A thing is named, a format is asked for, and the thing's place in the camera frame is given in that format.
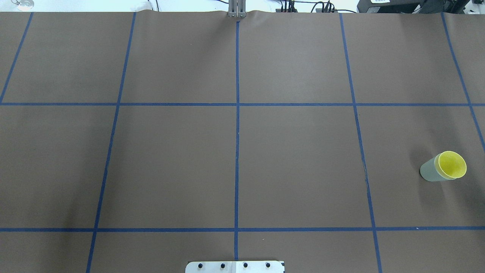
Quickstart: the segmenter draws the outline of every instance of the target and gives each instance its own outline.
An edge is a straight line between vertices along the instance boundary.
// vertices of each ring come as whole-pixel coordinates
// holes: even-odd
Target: gray metal bracket
[[[246,17],[246,0],[229,0],[229,11],[227,15],[229,17]]]

